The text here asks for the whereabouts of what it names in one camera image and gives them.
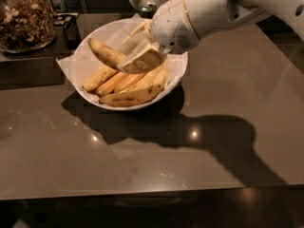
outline gray countertop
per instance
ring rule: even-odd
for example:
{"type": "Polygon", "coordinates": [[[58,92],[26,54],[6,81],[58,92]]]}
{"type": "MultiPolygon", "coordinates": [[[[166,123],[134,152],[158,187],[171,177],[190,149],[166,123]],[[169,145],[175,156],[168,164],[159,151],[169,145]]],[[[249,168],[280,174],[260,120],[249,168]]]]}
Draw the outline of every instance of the gray countertop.
{"type": "MultiPolygon", "coordinates": [[[[107,19],[80,16],[82,37],[107,19]]],[[[255,25],[204,39],[141,111],[102,110],[68,81],[0,101],[0,200],[304,184],[304,75],[255,25]]]]}

